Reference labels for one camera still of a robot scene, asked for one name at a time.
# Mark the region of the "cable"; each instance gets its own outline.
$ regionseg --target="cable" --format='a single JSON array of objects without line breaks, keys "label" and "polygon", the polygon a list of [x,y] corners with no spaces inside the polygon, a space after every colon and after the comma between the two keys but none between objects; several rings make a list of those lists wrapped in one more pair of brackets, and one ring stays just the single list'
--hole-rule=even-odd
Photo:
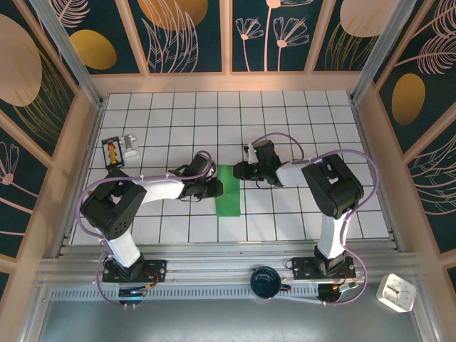
[{"label": "cable", "polygon": [[139,182],[139,181],[142,181],[142,180],[144,180],[146,182],[147,181],[155,181],[155,180],[194,180],[196,178],[203,177],[212,168],[212,156],[207,151],[204,151],[204,150],[196,152],[195,155],[200,155],[200,154],[205,154],[209,159],[208,159],[208,163],[207,163],[206,168],[201,173],[199,173],[198,175],[195,175],[195,176],[188,176],[188,177],[181,176],[181,177],[178,177],[178,176],[174,176],[172,174],[166,174],[166,175],[160,175],[160,176],[147,176],[147,177],[112,177],[112,178],[105,178],[105,179],[102,179],[102,180],[97,180],[96,182],[94,182],[94,183],[90,184],[89,186],[87,186],[84,189],[84,191],[81,193],[81,195],[79,196],[78,204],[76,205],[76,210],[75,210],[75,218],[76,218],[77,223],[79,224],[81,229],[86,234],[89,234],[92,237],[97,237],[97,238],[101,239],[103,241],[104,245],[107,246],[107,248],[109,248],[107,242],[105,242],[105,237],[102,234],[98,234],[98,233],[92,232],[89,229],[87,229],[84,226],[84,223],[83,223],[83,221],[81,219],[80,210],[81,210],[81,207],[83,205],[83,200],[87,196],[88,192],[91,189],[93,189],[94,187],[97,187],[98,185],[103,184],[103,183],[107,183],[107,182],[121,182],[121,181],[127,181],[127,180],[136,181],[136,182]]},{"label": "cable", "polygon": [[102,264],[102,260],[103,260],[103,263],[105,262],[105,260],[109,257],[108,253],[107,252],[103,252],[101,255],[100,255],[100,258],[98,260],[98,264],[97,264],[97,273],[95,274],[95,283],[97,284],[97,289],[98,289],[98,293],[100,294],[101,298],[103,298],[107,303],[109,304],[112,304],[112,305],[116,305],[116,306],[121,306],[123,308],[125,308],[124,305],[122,305],[121,303],[119,303],[118,301],[111,301],[107,296],[105,296],[105,294],[103,293],[103,291],[101,291],[101,285],[100,285],[100,266]]},{"label": "cable", "polygon": [[342,229],[341,229],[341,245],[349,254],[353,255],[355,257],[355,259],[357,259],[359,261],[359,263],[361,264],[361,266],[363,267],[364,283],[363,283],[363,287],[361,288],[361,291],[356,296],[354,296],[352,299],[349,299],[347,301],[341,301],[341,302],[337,302],[337,303],[332,303],[332,305],[337,306],[337,305],[344,305],[344,304],[352,303],[353,301],[358,299],[364,293],[364,291],[366,290],[366,287],[367,287],[367,284],[368,284],[368,272],[367,272],[367,268],[366,268],[363,260],[355,252],[353,252],[349,248],[347,248],[347,246],[346,246],[346,232],[347,232],[347,229],[348,229],[348,223],[350,222],[350,218],[356,213],[356,211],[359,208],[361,208],[368,200],[370,200],[372,198],[372,196],[378,190],[378,187],[380,185],[380,173],[378,171],[378,167],[375,164],[375,162],[371,159],[371,157],[369,157],[365,153],[362,153],[362,152],[357,151],[357,150],[352,150],[352,149],[334,150],[334,151],[330,151],[330,152],[324,153],[322,155],[319,155],[318,157],[305,160],[304,159],[304,150],[303,150],[301,144],[299,144],[299,142],[297,142],[296,139],[292,138],[290,135],[288,135],[286,133],[280,133],[280,132],[268,133],[268,134],[263,135],[262,137],[256,139],[252,144],[257,143],[261,139],[264,139],[265,137],[268,137],[270,135],[281,135],[281,136],[287,137],[287,138],[289,138],[290,140],[292,140],[294,143],[296,143],[298,145],[298,147],[299,147],[299,149],[301,151],[301,159],[300,160],[292,160],[291,164],[293,164],[293,165],[316,162],[318,160],[321,160],[324,157],[327,157],[327,156],[335,154],[335,153],[353,153],[353,154],[360,155],[361,157],[365,158],[368,161],[368,163],[372,165],[372,167],[373,167],[373,169],[375,171],[375,184],[374,184],[374,187],[373,187],[372,191],[366,197],[365,200],[363,200],[357,207],[352,209],[346,215],[346,217],[345,217],[345,219],[343,221],[343,224],[342,224]]},{"label": "cable", "polygon": [[343,224],[342,224],[342,229],[341,229],[341,245],[342,247],[351,255],[353,255],[358,261],[359,263],[361,264],[361,266],[363,267],[363,271],[364,271],[364,283],[363,283],[363,287],[361,288],[361,291],[359,291],[359,293],[354,296],[352,299],[349,299],[347,301],[339,301],[337,303],[331,303],[331,305],[333,306],[338,306],[338,305],[344,305],[344,304],[349,304],[349,303],[352,303],[354,302],[356,299],[358,299],[359,297],[361,297],[361,295],[364,293],[364,291],[366,290],[366,287],[368,285],[368,270],[364,264],[364,261],[355,253],[353,252],[352,250],[350,250],[349,248],[347,248],[346,246],[346,232],[347,232],[347,229],[348,229],[348,223],[350,222],[350,218],[356,213],[356,211],[358,209],[360,209],[368,200],[370,200],[372,198],[372,196],[377,192],[378,190],[378,187],[380,185],[380,172],[378,171],[378,167],[377,165],[375,164],[375,162],[372,160],[371,157],[369,157],[368,155],[366,155],[365,153],[362,153],[360,151],[357,151],[357,150],[351,150],[351,149],[341,149],[341,150],[334,150],[334,151],[330,151],[330,152],[327,152],[327,153],[324,153],[318,157],[315,157],[315,158],[312,158],[309,160],[309,162],[316,162],[324,157],[327,157],[329,155],[332,155],[334,153],[353,153],[353,154],[356,154],[356,155],[360,155],[361,157],[364,157],[368,162],[369,164],[372,165],[374,171],[375,171],[375,184],[373,186],[373,189],[372,191],[370,192],[370,194],[366,197],[365,200],[363,200],[360,204],[358,204],[354,209],[352,209],[345,217],[345,219],[343,220]]},{"label": "cable", "polygon": [[[82,219],[81,219],[81,215],[80,215],[80,210],[81,210],[81,206],[83,204],[83,200],[84,198],[87,196],[88,192],[90,191],[90,189],[93,189],[94,187],[97,187],[98,185],[100,184],[103,184],[103,183],[107,183],[107,182],[121,182],[121,181],[127,181],[127,180],[130,180],[130,181],[154,181],[154,180],[168,180],[168,179],[174,179],[174,180],[193,180],[193,179],[196,179],[196,178],[199,178],[199,177],[203,177],[205,176],[211,169],[212,169],[212,156],[207,152],[207,151],[204,151],[204,150],[201,150],[201,151],[198,151],[196,152],[195,155],[199,155],[199,154],[205,154],[207,157],[208,157],[208,163],[207,163],[207,166],[206,168],[201,172],[199,173],[198,175],[195,175],[195,176],[189,176],[189,177],[177,177],[177,176],[173,176],[171,174],[166,174],[166,175],[161,175],[161,176],[147,176],[147,177],[111,177],[111,178],[105,178],[105,179],[102,179],[102,180],[98,180],[92,184],[90,184],[89,186],[87,186],[84,191],[81,193],[81,195],[79,196],[79,199],[78,199],[78,204],[76,205],[76,212],[75,212],[75,218],[76,218],[76,221],[77,223],[79,224],[79,226],[81,227],[81,229],[86,233],[86,234],[89,234],[91,235],[92,237],[97,237],[99,239],[101,239],[103,241],[103,244],[105,245],[105,247],[108,249],[108,251],[113,254],[113,251],[112,249],[109,247],[109,243],[108,241],[106,240],[106,238],[102,235],[102,234],[98,234],[98,233],[95,233],[95,232],[92,232],[90,231],[89,229],[87,229],[83,222],[82,222]],[[103,292],[101,291],[101,285],[100,285],[100,279],[99,279],[99,273],[100,273],[100,265],[102,263],[102,260],[103,260],[103,263],[104,261],[106,260],[106,258],[108,258],[108,253],[107,252],[103,252],[101,255],[100,255],[100,258],[98,260],[98,264],[97,264],[97,273],[95,275],[95,282],[96,282],[96,285],[97,285],[97,288],[98,288],[98,292],[100,293],[101,297],[106,301],[108,302],[109,304],[113,304],[113,305],[116,305],[116,306],[121,306],[123,308],[126,308],[126,306],[122,305],[121,303],[119,303],[118,301],[111,301],[108,297],[106,297]]]},{"label": "cable", "polygon": [[256,140],[252,143],[252,145],[256,144],[256,143],[259,142],[261,139],[265,139],[266,137],[269,137],[270,135],[281,135],[282,137],[286,137],[286,138],[290,139],[291,141],[293,141],[293,143],[295,143],[295,144],[299,147],[299,150],[301,151],[301,159],[297,159],[296,161],[304,160],[304,149],[302,148],[301,144],[298,142],[298,140],[296,140],[296,139],[293,138],[291,135],[288,135],[288,134],[286,134],[286,133],[272,132],[272,133],[265,134],[265,135],[263,135],[262,137],[256,139]]}]

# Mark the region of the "gold circle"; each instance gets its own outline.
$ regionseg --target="gold circle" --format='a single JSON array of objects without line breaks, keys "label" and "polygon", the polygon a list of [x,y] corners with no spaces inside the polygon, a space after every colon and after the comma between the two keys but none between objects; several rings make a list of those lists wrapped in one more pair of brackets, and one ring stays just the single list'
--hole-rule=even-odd
[{"label": "gold circle", "polygon": [[374,37],[383,32],[397,0],[343,0],[341,25],[355,37]]},{"label": "gold circle", "polygon": [[114,46],[98,32],[80,30],[73,33],[70,40],[83,63],[91,68],[105,70],[117,62]]},{"label": "gold circle", "polygon": [[[176,31],[177,23],[182,21],[177,15],[175,2],[182,14],[188,13],[195,26],[205,18],[209,6],[207,0],[138,0],[142,12],[154,25],[171,31]],[[174,20],[167,20],[165,13]],[[183,29],[187,28],[185,24],[180,25]]]},{"label": "gold circle", "polygon": [[0,32],[0,99],[10,105],[29,105],[41,88],[39,50],[27,31],[3,14]]},{"label": "gold circle", "polygon": [[399,125],[411,124],[420,114],[425,102],[426,88],[420,76],[406,73],[393,91],[393,117]]}]

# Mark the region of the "white clock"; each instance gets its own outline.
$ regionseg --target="white clock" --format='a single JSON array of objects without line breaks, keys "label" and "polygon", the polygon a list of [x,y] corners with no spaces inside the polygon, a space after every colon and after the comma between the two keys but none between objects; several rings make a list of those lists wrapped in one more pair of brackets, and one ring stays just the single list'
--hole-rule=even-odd
[{"label": "white clock", "polygon": [[395,274],[388,274],[380,282],[377,298],[397,312],[409,312],[415,302],[416,287]]}]

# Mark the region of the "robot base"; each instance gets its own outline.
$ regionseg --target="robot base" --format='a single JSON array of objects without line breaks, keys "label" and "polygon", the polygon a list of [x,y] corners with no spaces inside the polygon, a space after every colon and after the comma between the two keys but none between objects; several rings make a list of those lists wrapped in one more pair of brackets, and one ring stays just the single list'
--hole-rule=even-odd
[{"label": "robot base", "polygon": [[141,274],[135,280],[127,280],[120,276],[114,261],[110,260],[105,263],[103,283],[162,283],[166,278],[166,263],[166,260],[145,260]]},{"label": "robot base", "polygon": [[313,256],[293,258],[291,260],[291,269],[293,270],[294,280],[318,280],[318,279],[344,279],[345,277],[356,278],[356,270],[353,265],[353,259],[350,256],[340,267],[348,274],[346,276],[342,271],[336,271],[332,274],[323,275],[317,267]]}]

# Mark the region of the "white grid mat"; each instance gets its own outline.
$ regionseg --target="white grid mat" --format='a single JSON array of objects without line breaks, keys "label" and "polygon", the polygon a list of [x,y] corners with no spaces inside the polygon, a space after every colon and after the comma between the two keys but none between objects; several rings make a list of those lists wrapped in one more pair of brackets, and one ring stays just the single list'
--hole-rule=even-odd
[{"label": "white grid mat", "polygon": [[[344,91],[111,94],[87,184],[107,175],[101,140],[113,136],[136,136],[141,157],[126,161],[123,171],[148,176],[188,164],[198,150],[210,152],[218,165],[234,165],[244,157],[243,144],[272,132],[296,138],[306,158],[339,148],[363,151]],[[282,162],[300,157],[290,139],[270,138]],[[342,157],[368,195],[373,180],[366,161],[357,155]],[[319,238],[322,214],[309,188],[261,187],[266,189],[241,181],[240,217],[217,219],[214,199],[144,204],[133,222],[133,239],[136,244],[147,245]],[[378,198],[374,197],[352,219],[348,238],[388,237]],[[98,242],[75,225],[70,244]]]}]

